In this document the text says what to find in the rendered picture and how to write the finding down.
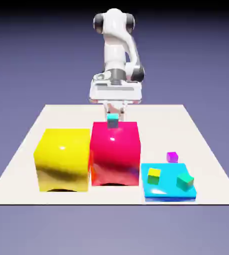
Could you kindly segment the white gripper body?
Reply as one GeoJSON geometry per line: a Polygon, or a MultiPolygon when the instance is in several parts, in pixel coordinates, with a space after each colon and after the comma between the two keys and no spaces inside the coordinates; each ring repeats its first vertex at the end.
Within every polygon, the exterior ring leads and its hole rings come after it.
{"type": "Polygon", "coordinates": [[[140,82],[121,81],[120,85],[111,84],[110,80],[92,80],[89,100],[93,103],[125,102],[140,103],[142,99],[142,84],[140,82]]]}

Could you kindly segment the small cyan cube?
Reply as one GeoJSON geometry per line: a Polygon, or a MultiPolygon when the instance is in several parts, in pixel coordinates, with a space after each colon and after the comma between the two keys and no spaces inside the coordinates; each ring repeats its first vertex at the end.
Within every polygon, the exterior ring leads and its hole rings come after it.
{"type": "Polygon", "coordinates": [[[116,113],[107,114],[107,126],[108,128],[117,128],[119,122],[119,115],[116,113]]]}

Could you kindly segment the small purple cube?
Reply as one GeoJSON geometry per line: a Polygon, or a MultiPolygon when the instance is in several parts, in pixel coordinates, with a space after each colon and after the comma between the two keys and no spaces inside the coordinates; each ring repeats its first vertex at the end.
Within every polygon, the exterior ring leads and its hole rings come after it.
{"type": "Polygon", "coordinates": [[[178,162],[178,155],[175,151],[167,152],[167,161],[169,163],[177,163],[178,162]]]}

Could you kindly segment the small yellow cube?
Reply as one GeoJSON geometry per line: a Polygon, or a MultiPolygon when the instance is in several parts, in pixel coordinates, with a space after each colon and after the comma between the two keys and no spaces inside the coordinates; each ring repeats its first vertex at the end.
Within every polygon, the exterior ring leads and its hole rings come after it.
{"type": "Polygon", "coordinates": [[[160,181],[161,170],[156,168],[149,168],[147,182],[149,184],[158,185],[160,181]]]}

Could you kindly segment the small green cube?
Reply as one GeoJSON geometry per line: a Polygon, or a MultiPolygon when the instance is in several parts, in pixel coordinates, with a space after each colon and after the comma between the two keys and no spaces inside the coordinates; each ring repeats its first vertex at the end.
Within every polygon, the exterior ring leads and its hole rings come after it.
{"type": "Polygon", "coordinates": [[[194,185],[194,177],[192,177],[189,173],[183,172],[177,177],[176,186],[183,191],[188,191],[194,185]]]}

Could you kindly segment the large pink box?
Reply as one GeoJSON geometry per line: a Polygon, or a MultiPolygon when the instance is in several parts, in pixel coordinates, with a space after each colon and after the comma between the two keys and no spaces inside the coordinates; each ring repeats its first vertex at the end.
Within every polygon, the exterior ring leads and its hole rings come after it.
{"type": "Polygon", "coordinates": [[[138,186],[141,142],[136,122],[94,122],[90,140],[92,186],[138,186]]]}

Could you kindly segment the large yellow box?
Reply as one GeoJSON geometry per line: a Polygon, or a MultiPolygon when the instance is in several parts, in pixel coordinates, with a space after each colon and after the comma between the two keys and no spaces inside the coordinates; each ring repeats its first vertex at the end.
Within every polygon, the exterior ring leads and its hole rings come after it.
{"type": "Polygon", "coordinates": [[[47,128],[33,154],[39,190],[87,192],[91,131],[47,128]]]}

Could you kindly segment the large flat cyan box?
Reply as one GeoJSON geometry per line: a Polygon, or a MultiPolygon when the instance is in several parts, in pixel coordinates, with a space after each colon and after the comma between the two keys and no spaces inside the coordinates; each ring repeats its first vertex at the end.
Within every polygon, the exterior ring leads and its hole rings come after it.
{"type": "Polygon", "coordinates": [[[182,202],[194,201],[196,199],[196,189],[193,185],[188,191],[183,191],[176,186],[177,177],[183,172],[188,172],[183,163],[142,163],[141,175],[144,189],[144,197],[147,202],[182,202]],[[161,170],[158,185],[149,184],[149,168],[161,170]]]}

